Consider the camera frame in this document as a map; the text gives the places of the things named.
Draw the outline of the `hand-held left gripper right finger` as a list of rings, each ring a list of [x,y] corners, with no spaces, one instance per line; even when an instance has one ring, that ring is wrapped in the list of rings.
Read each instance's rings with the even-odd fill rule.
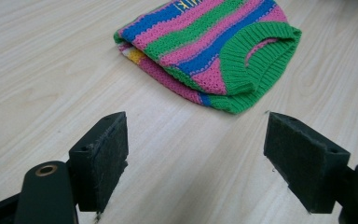
[[[299,119],[271,112],[264,155],[307,211],[329,214],[351,153]]]

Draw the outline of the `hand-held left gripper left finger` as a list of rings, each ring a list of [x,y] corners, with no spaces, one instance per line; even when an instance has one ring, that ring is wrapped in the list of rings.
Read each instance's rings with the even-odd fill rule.
[[[103,117],[75,143],[67,165],[80,211],[104,211],[128,165],[128,155],[125,112]]]

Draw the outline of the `striped knitted sweater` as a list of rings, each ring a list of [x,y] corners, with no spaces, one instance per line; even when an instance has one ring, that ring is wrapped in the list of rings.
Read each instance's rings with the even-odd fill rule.
[[[275,0],[171,0],[117,30],[114,40],[169,90],[239,114],[279,80],[301,36]]]

